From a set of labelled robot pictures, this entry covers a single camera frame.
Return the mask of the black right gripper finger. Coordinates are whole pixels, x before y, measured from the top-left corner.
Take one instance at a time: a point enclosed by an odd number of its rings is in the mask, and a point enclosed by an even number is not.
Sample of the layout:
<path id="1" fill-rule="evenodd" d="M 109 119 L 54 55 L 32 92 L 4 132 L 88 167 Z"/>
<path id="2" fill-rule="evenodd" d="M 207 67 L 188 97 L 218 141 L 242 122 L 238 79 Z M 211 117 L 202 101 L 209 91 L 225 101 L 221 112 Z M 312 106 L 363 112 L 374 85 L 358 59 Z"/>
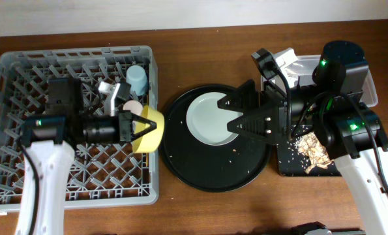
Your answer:
<path id="1" fill-rule="evenodd" d="M 258 108 L 228 122 L 227 130 L 266 144 L 277 144 L 280 139 L 278 108 Z"/>
<path id="2" fill-rule="evenodd" d="M 217 101 L 217 106 L 223 110 L 247 113 L 260 105 L 260 95 L 256 91 L 255 82 L 248 80 L 237 89 Z"/>

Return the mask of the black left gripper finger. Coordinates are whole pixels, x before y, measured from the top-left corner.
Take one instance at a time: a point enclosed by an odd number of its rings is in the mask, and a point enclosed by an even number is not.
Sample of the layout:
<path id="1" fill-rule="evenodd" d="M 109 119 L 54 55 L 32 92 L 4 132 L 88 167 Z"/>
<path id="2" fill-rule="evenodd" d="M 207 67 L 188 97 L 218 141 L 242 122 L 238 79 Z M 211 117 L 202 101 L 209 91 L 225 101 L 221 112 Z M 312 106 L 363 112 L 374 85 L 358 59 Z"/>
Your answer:
<path id="1" fill-rule="evenodd" d="M 149 127 L 156 128 L 157 123 L 155 121 L 152 121 L 150 119 L 147 119 L 145 117 L 141 117 L 139 115 L 131 114 L 131 120 L 132 120 L 132 127 L 135 128 L 137 124 L 148 124 Z"/>
<path id="2" fill-rule="evenodd" d="M 146 134 L 148 134 L 148 133 L 154 131 L 155 129 L 156 129 L 156 127 L 150 126 L 150 127 L 145 128 L 144 130 L 139 131 L 139 132 L 137 132 L 137 133 L 132 133 L 132 134 L 131 134 L 131 141 L 133 142 L 133 141 L 135 141 L 135 140 L 141 138 L 142 136 L 144 136 L 144 135 L 146 135 Z"/>

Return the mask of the pink plastic cup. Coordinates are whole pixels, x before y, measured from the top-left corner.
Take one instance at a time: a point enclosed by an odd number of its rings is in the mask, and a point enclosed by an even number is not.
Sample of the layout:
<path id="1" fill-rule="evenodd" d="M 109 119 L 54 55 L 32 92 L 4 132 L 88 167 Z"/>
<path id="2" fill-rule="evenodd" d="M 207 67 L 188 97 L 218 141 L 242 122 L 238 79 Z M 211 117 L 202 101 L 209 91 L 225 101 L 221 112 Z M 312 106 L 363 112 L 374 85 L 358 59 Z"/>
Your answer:
<path id="1" fill-rule="evenodd" d="M 136 100 L 129 100 L 123 105 L 123 110 L 128 110 L 132 114 L 136 114 L 137 116 L 140 116 L 142 114 L 143 105 Z"/>

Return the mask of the yellow bowl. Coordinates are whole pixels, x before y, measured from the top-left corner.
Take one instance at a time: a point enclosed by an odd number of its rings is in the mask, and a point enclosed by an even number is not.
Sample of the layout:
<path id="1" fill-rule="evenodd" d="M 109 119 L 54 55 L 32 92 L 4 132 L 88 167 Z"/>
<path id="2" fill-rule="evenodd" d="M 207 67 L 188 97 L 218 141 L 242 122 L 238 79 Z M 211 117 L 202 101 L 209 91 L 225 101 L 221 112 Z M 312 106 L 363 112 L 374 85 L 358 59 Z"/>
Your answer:
<path id="1" fill-rule="evenodd" d="M 132 142 L 134 153 L 152 153 L 158 149 L 164 133 L 164 116 L 158 110 L 145 105 L 140 115 L 145 121 L 135 121 L 135 133 L 143 135 Z"/>

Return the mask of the food scraps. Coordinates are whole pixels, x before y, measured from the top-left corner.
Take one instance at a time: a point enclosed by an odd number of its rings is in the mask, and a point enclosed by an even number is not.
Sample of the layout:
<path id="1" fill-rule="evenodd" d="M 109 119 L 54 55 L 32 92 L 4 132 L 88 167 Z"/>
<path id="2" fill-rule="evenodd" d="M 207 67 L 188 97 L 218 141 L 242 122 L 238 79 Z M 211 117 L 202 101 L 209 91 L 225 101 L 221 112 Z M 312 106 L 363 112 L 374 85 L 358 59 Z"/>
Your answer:
<path id="1" fill-rule="evenodd" d="M 305 156 L 303 166 L 306 174 L 310 174 L 314 168 L 328 169 L 333 163 L 313 132 L 299 137 L 296 146 L 298 153 Z"/>

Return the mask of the blue plastic cup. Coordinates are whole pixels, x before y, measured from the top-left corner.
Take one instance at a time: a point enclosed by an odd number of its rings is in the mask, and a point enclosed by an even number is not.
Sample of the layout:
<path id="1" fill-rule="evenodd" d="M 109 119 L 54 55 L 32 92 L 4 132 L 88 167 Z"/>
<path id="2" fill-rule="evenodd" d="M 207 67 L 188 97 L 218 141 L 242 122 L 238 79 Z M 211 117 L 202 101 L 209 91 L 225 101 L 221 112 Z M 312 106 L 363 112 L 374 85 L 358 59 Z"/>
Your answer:
<path id="1" fill-rule="evenodd" d="M 131 85 L 131 92 L 135 92 L 137 96 L 145 95 L 148 91 L 147 74 L 144 68 L 139 65 L 133 65 L 127 69 L 126 82 Z"/>

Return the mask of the light grey plate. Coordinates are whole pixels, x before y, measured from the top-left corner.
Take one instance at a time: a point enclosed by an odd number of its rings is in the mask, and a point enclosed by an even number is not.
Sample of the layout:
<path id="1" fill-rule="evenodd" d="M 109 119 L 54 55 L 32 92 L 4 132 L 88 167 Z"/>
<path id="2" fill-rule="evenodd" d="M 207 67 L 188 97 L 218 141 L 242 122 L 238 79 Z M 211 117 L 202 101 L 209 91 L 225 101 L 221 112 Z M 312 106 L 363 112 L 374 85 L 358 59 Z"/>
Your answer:
<path id="1" fill-rule="evenodd" d="M 238 136 L 228 131 L 227 124 L 243 114 L 219 108 L 217 102 L 225 96 L 221 92 L 204 93 L 188 106 L 187 127 L 193 137 L 206 145 L 222 146 Z"/>

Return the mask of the white paper napkin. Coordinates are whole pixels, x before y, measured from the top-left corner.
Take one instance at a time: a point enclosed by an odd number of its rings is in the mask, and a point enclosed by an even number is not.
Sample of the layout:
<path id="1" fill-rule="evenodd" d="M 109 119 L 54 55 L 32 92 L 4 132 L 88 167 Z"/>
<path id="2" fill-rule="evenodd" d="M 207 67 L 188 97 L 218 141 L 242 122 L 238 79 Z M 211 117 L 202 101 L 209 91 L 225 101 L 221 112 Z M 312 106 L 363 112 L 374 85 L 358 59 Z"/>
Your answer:
<path id="1" fill-rule="evenodd" d="M 297 75 L 289 66 L 282 68 L 282 73 L 288 81 L 289 87 L 295 87 L 298 84 L 299 75 Z"/>

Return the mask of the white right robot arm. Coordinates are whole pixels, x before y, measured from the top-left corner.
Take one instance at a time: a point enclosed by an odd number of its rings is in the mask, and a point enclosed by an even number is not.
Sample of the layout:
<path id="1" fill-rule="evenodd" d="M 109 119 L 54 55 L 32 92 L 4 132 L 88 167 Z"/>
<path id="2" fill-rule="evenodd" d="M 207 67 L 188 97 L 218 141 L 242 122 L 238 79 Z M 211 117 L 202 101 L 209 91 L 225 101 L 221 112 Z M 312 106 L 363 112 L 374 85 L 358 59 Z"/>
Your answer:
<path id="1" fill-rule="evenodd" d="M 247 81 L 217 102 L 240 113 L 228 131 L 277 145 L 297 138 L 306 125 L 346 181 L 365 232 L 388 234 L 388 137 L 380 118 L 361 100 L 368 74 L 363 49 L 345 40 L 328 42 L 313 83 L 295 87 L 271 52 L 260 49 L 252 58 L 264 89 L 257 91 Z"/>

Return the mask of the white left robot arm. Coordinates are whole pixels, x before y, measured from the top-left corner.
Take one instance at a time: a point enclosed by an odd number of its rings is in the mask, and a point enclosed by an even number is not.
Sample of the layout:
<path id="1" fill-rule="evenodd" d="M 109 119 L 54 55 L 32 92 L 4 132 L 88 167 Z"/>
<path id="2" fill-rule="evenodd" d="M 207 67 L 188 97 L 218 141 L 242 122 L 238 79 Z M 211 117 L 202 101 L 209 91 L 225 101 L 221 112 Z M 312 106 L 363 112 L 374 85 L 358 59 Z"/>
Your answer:
<path id="1" fill-rule="evenodd" d="M 162 113 L 150 106 L 94 116 L 83 105 L 84 81 L 48 82 L 45 114 L 28 117 L 16 143 L 24 157 L 24 183 L 16 234 L 62 234 L 70 167 L 80 144 L 127 144 L 136 153 L 157 150 L 164 133 Z"/>

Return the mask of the clear plastic waste bin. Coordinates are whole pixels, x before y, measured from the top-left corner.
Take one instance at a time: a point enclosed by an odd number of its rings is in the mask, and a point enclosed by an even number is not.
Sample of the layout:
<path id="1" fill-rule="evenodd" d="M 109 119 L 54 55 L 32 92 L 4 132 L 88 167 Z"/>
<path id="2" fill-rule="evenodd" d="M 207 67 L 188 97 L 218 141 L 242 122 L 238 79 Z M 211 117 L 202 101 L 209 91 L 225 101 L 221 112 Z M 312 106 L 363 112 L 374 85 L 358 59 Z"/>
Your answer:
<path id="1" fill-rule="evenodd" d="M 312 86 L 315 84 L 312 79 L 312 74 L 320 62 L 320 57 L 321 55 L 297 55 L 298 60 L 289 65 L 289 68 L 299 75 L 298 84 L 301 87 Z M 369 70 L 363 83 L 362 90 L 363 95 L 361 97 L 361 102 L 365 103 L 369 108 L 376 106 L 378 104 L 378 96 Z"/>

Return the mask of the grey plastic dishwasher rack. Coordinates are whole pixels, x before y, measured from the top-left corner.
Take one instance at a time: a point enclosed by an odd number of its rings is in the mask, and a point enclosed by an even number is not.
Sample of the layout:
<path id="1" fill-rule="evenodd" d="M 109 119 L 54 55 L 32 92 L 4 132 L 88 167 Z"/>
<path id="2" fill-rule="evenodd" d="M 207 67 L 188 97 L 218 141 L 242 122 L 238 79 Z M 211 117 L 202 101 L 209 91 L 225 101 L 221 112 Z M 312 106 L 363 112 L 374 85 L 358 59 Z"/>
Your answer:
<path id="1" fill-rule="evenodd" d="M 148 46 L 7 52 L 0 57 L 0 214 L 20 209 L 24 181 L 22 153 L 16 145 L 23 121 L 43 110 L 48 80 L 84 81 L 83 103 L 98 102 L 93 88 L 116 84 L 133 65 L 144 68 L 149 91 L 142 104 L 158 104 L 158 67 Z M 84 144 L 76 149 L 66 188 L 68 209 L 153 204 L 159 196 L 158 153 L 134 153 L 130 144 Z"/>

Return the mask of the black rectangular tray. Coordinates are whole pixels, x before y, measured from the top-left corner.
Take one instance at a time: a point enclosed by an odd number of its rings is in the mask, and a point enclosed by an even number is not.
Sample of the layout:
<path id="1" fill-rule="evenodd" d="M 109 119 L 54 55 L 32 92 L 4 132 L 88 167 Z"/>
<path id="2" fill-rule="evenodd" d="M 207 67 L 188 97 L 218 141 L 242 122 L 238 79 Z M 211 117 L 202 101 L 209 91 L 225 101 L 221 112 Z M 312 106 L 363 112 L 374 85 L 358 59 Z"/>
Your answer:
<path id="1" fill-rule="evenodd" d="M 340 177 L 334 161 L 328 166 L 328 169 L 314 168 L 310 174 L 305 173 L 303 166 L 305 156 L 298 153 L 296 142 L 299 137 L 313 132 L 310 131 L 310 128 L 310 125 L 302 125 L 298 129 L 297 137 L 293 140 L 285 138 L 279 142 L 276 149 L 279 174 L 286 177 Z"/>

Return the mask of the round black serving tray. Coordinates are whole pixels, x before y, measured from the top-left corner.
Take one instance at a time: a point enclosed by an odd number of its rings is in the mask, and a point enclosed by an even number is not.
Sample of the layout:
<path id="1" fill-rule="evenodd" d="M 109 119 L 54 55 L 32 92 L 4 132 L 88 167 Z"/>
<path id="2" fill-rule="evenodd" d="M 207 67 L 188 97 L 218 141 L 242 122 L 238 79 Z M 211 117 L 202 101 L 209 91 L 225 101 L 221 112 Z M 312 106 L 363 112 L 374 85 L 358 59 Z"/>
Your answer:
<path id="1" fill-rule="evenodd" d="M 272 147 L 259 140 L 237 137 L 223 146 L 210 146 L 189 131 L 189 104 L 208 92 L 228 94 L 235 88 L 222 84 L 195 87 L 169 103 L 164 111 L 164 135 L 160 155 L 179 180 L 201 191 L 232 191 L 253 181 L 265 168 Z"/>

